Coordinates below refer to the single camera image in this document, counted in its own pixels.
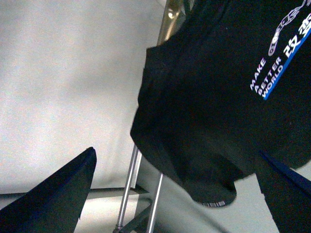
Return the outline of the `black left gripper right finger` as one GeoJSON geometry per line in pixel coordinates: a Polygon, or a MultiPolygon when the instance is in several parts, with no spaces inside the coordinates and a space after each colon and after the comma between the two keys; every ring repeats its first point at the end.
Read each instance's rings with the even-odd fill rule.
{"type": "Polygon", "coordinates": [[[311,182],[261,151],[256,177],[280,233],[311,231],[311,182]]]}

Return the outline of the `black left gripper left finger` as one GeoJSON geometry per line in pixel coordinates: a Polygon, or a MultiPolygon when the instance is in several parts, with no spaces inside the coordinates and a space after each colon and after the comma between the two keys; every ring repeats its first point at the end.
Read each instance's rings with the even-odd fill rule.
{"type": "Polygon", "coordinates": [[[2,233],[72,233],[97,163],[90,147],[0,211],[2,233]]]}

